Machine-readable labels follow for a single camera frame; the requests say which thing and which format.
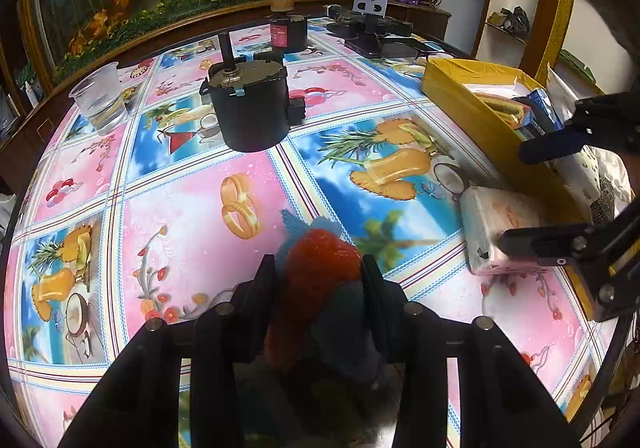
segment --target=tissue paper package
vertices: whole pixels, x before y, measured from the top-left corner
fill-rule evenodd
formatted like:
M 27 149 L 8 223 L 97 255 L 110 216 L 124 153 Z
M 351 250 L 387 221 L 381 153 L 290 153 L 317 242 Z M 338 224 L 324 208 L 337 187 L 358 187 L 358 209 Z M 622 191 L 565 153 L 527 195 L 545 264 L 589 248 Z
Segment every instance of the tissue paper package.
M 534 261 L 509 259 L 497 246 L 507 229 L 545 225 L 538 204 L 520 193 L 472 186 L 460 198 L 471 272 L 477 275 L 536 274 Z

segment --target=plastic cup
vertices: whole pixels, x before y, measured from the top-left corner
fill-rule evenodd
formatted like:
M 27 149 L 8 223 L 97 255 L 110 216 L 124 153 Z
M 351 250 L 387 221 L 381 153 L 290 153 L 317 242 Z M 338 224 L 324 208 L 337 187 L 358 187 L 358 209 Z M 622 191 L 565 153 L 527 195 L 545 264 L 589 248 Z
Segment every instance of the plastic cup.
M 101 66 L 69 92 L 98 135 L 107 135 L 129 117 L 120 95 L 117 66 L 118 62 Z

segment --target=wooden shelf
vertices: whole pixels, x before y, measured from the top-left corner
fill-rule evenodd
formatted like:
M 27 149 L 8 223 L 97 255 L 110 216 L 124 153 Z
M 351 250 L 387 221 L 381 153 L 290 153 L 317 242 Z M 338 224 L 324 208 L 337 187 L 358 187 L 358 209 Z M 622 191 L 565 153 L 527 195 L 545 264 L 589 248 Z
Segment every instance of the wooden shelf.
M 508 37 L 516 40 L 517 42 L 520 42 L 523 45 L 527 44 L 526 40 L 523 40 L 521 37 L 519 36 L 514 36 L 514 34 L 511 34 L 509 31 L 506 31 L 505 29 L 503 29 L 502 27 L 498 27 L 498 25 L 494 25 L 492 23 L 489 22 L 484 22 L 485 25 L 488 25 L 489 27 L 493 27 L 495 30 L 500 31 L 503 34 L 506 34 Z

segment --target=water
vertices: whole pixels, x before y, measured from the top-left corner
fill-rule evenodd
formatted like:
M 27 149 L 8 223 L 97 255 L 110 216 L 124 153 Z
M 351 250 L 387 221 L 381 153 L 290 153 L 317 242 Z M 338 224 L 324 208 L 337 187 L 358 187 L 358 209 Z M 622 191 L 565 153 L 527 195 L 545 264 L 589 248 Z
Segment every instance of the water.
M 82 113 L 85 114 L 98 135 L 107 135 L 124 123 L 129 116 L 121 95 L 110 102 L 105 102 L 104 97 L 101 97 L 82 110 Z

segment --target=table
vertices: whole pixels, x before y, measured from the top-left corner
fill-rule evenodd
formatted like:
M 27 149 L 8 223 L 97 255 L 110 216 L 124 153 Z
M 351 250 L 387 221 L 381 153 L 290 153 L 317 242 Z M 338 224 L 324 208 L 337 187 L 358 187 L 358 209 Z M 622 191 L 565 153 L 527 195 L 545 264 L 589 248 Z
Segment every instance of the table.
M 307 118 L 272 149 L 230 150 L 212 130 L 215 118 L 202 116 L 198 88 L 210 64 L 222 61 L 215 36 L 121 70 L 130 118 L 110 135 L 97 136 L 75 106 L 63 119 L 20 209 L 4 288 L 10 375 L 43 446 L 57 445 L 145 319 L 194 319 L 251 279 L 291 222 L 320 216 L 374 254 L 410 300 L 449 319 L 493 317 L 563 411 L 593 381 L 614 323 L 586 320 L 562 269 L 495 278 L 468 271 L 453 192 L 460 183 L 505 187 L 499 173 L 424 97 L 415 66 L 366 60 L 326 23 L 311 20 L 308 49 L 286 56 L 289 90 L 305 95 Z M 237 54 L 257 52 L 268 48 L 270 32 L 242 28 L 231 39 Z M 401 124 L 417 129 L 420 143 Z M 397 152 L 415 149 L 428 154 L 429 171 L 405 177 L 399 190 L 377 189 L 360 165 L 325 159 L 327 146 L 348 157 L 349 139 L 355 160 L 386 158 L 379 163 L 402 169 Z M 184 360 L 182 420 L 189 373 Z M 453 447 L 459 418 L 450 360 Z M 184 425 L 181 446 L 188 446 Z M 392 419 L 374 430 L 375 444 L 390 446 Z

